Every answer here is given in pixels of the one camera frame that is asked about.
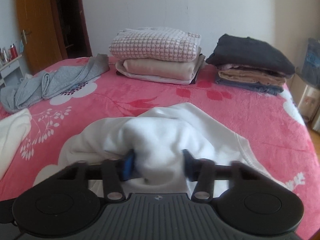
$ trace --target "white wall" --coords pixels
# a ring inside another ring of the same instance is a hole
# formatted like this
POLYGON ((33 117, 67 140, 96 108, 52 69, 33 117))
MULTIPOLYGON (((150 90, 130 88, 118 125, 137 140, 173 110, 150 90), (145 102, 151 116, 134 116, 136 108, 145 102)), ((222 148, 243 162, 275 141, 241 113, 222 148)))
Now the white wall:
MULTIPOLYGON (((20 40, 16 0, 0 0, 0 47, 1 49, 3 47, 9 49, 10 45, 14 43, 19 53, 20 40)), ((19 59, 19 63, 23 75, 29 73, 24 57, 19 59)))
POLYGON ((320 38, 320 0, 83 0, 92 53, 124 28, 168 26, 202 35, 209 56, 224 33, 265 40, 295 64, 308 37, 320 38))

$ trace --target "black circular cap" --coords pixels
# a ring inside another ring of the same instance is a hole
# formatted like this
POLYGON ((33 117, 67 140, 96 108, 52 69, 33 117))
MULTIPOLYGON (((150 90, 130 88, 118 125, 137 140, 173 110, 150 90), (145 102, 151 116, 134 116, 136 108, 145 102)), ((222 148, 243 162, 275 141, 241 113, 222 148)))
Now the black circular cap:
POLYGON ((281 207, 281 201, 268 193, 253 193, 245 197, 244 205, 252 212, 267 215, 277 212, 281 207))
POLYGON ((61 237, 90 225, 100 210, 99 198, 72 180, 39 184, 13 203, 20 229, 34 236, 61 237))
POLYGON ((296 230, 303 204, 294 193, 273 181, 243 180, 217 199, 217 212, 239 231, 277 236, 296 230))

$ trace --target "doorway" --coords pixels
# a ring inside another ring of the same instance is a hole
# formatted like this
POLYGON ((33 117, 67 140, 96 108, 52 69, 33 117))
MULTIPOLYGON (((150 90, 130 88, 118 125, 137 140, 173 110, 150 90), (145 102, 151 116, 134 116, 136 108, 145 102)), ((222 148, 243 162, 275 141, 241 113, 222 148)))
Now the doorway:
POLYGON ((91 57, 82 0, 51 0, 51 7, 62 58, 91 57))

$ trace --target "pink blanket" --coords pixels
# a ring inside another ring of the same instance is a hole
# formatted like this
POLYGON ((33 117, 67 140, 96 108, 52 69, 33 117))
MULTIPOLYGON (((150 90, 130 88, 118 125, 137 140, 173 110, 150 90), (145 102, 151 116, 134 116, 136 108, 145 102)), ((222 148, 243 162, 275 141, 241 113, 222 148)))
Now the pink blanket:
MULTIPOLYGON (((84 65, 88 58, 58 62, 84 65)), ((304 218, 297 233, 308 239, 320 226, 320 169, 308 131, 287 89, 268 94, 216 85, 215 68, 200 71, 195 85, 153 83, 117 76, 111 70, 70 91, 29 108, 32 128, 0 181, 0 200, 32 187, 39 171, 57 164, 61 147, 90 123, 105 117, 137 116, 155 106, 191 102, 247 138, 258 161, 303 201, 304 218)), ((0 119, 7 117, 0 107, 0 119)))

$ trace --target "red bottle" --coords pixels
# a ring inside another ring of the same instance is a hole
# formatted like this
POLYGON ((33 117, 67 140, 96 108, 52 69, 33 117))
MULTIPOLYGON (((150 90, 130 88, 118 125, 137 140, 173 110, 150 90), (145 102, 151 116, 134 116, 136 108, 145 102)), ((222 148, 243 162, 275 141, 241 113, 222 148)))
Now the red bottle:
POLYGON ((18 53, 17 53, 17 49, 16 49, 16 46, 14 44, 12 44, 10 46, 10 52, 11 52, 11 59, 14 59, 18 56, 18 53))

